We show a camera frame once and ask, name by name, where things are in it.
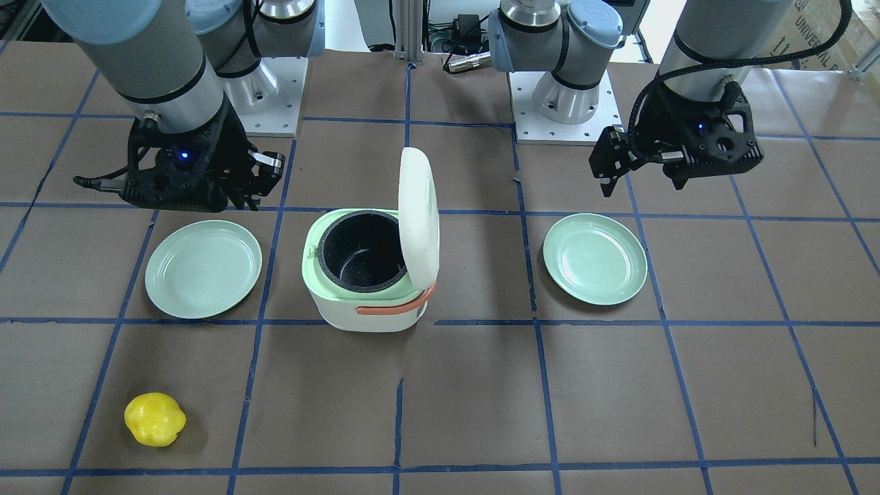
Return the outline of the near green plate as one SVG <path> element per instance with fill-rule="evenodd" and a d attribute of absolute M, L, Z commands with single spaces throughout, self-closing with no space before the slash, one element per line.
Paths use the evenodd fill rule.
<path fill-rule="evenodd" d="M 595 306 L 631 300 L 648 275 L 646 252 L 634 232 L 603 215 L 579 213 L 556 221 L 542 256 L 556 285 Z"/>

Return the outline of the green plate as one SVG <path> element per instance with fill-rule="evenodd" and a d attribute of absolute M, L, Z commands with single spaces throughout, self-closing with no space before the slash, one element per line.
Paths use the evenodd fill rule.
<path fill-rule="evenodd" d="M 603 215 L 579 213 L 556 221 L 542 256 L 556 285 L 595 306 L 631 300 L 648 275 L 646 252 L 634 232 Z"/>
<path fill-rule="evenodd" d="M 250 294 L 262 270 L 260 242 L 238 223 L 190 223 L 163 239 L 148 260 L 144 286 L 165 314 L 201 319 Z"/>

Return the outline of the far green plate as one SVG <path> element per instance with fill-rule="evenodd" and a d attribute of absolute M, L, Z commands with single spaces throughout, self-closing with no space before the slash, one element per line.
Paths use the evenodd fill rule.
<path fill-rule="evenodd" d="M 163 239 L 148 260 L 144 286 L 165 314 L 201 319 L 250 294 L 262 270 L 260 242 L 238 223 L 190 223 Z"/>

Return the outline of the yellow toy pepper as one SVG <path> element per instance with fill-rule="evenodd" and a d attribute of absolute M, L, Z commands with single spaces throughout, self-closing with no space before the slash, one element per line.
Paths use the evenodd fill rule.
<path fill-rule="evenodd" d="M 186 425 L 186 414 L 170 395 L 152 392 L 134 397 L 124 410 L 124 423 L 138 443 L 172 445 Z"/>

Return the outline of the aluminium frame post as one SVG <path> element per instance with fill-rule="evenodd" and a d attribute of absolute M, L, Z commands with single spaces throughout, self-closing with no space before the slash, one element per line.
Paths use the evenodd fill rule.
<path fill-rule="evenodd" d="M 427 1 L 392 1 L 395 59 L 422 65 L 427 7 Z"/>

